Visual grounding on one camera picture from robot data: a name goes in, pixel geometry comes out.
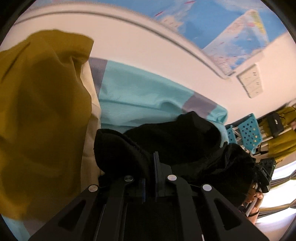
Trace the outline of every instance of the white wall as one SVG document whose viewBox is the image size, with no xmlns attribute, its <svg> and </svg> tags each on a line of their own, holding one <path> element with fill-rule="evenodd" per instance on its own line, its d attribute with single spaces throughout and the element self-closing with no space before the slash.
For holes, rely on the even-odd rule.
<svg viewBox="0 0 296 241">
<path fill-rule="evenodd" d="M 258 62 L 264 92 L 250 99 L 235 76 L 224 80 L 167 39 L 123 20 L 94 14 L 103 8 L 111 11 L 106 6 L 70 4 L 26 13 L 11 28 L 0 50 L 10 48 L 41 29 L 57 28 L 85 34 L 95 40 L 92 57 L 125 63 L 181 83 L 225 107 L 229 111 L 228 123 L 252 112 L 260 117 L 296 97 L 296 45 L 288 33 L 264 50 L 264 57 Z M 76 13 L 69 13 L 69 9 L 74 9 Z M 78 11 L 89 11 L 91 14 Z M 198 49 L 190 42 L 154 21 L 122 10 L 120 14 L 137 18 L 137 21 L 149 25 L 149 28 L 166 34 L 198 53 Z"/>
</svg>

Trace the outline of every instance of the beige fabric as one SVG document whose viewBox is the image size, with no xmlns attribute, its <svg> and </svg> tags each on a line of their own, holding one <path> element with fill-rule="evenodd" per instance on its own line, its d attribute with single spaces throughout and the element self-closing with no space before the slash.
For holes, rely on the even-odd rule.
<svg viewBox="0 0 296 241">
<path fill-rule="evenodd" d="M 92 184 L 99 184 L 98 177 L 102 174 L 101 170 L 96 164 L 94 157 L 94 139 L 96 131 L 101 128 L 101 107 L 99 99 L 96 94 L 94 81 L 91 75 L 89 62 L 87 61 L 81 68 L 80 78 L 84 87 L 91 96 L 91 117 L 87 125 L 85 136 L 82 162 L 81 162 L 81 191 L 85 190 Z"/>
</svg>

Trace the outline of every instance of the silver screw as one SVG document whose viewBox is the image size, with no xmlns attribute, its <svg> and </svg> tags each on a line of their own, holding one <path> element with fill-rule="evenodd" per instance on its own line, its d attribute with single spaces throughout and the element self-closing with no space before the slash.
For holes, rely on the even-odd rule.
<svg viewBox="0 0 296 241">
<path fill-rule="evenodd" d="M 90 192 L 96 192 L 98 190 L 98 186 L 97 185 L 91 185 L 89 186 L 89 191 Z"/>
<path fill-rule="evenodd" d="M 209 191 L 212 190 L 212 186 L 209 185 L 209 184 L 204 184 L 204 185 L 202 186 L 202 188 L 203 188 L 203 190 L 205 190 L 205 191 L 207 191 L 207 192 L 209 192 Z"/>
<path fill-rule="evenodd" d="M 133 180 L 133 176 L 131 176 L 131 175 L 127 175 L 127 176 L 124 177 L 124 180 L 125 180 L 126 182 L 131 182 L 131 181 Z"/>
<path fill-rule="evenodd" d="M 177 180 L 177 176 L 171 174 L 171 175 L 168 175 L 168 179 L 169 179 L 170 181 L 176 181 L 176 180 Z"/>
</svg>

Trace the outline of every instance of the blue plastic basket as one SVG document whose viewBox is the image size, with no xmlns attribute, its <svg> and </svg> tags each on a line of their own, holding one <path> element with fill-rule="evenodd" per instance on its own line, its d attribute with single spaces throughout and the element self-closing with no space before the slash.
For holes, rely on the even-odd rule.
<svg viewBox="0 0 296 241">
<path fill-rule="evenodd" d="M 254 114 L 248 115 L 247 120 L 240 123 L 238 128 L 244 147 L 254 154 L 256 148 L 262 142 L 261 132 Z"/>
<path fill-rule="evenodd" d="M 235 134 L 234 134 L 234 131 L 233 131 L 233 126 L 230 126 L 228 129 L 227 129 L 227 134 L 228 134 L 228 138 L 229 138 L 229 143 L 234 143 L 234 144 L 237 144 L 237 140 L 235 138 Z"/>
</svg>

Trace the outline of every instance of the triangular cutout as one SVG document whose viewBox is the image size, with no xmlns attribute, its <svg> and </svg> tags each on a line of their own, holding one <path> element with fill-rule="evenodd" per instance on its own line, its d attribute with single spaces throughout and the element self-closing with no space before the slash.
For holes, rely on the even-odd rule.
<svg viewBox="0 0 296 241">
<path fill-rule="evenodd" d="M 86 204 L 85 200 L 79 202 L 69 213 L 67 213 L 58 223 L 59 227 L 62 227 L 68 231 L 73 231 L 80 215 L 83 211 L 83 208 Z"/>
<path fill-rule="evenodd" d="M 214 203 L 218 209 L 225 230 L 233 229 L 241 224 L 241 221 L 221 200 L 215 199 Z"/>
</svg>

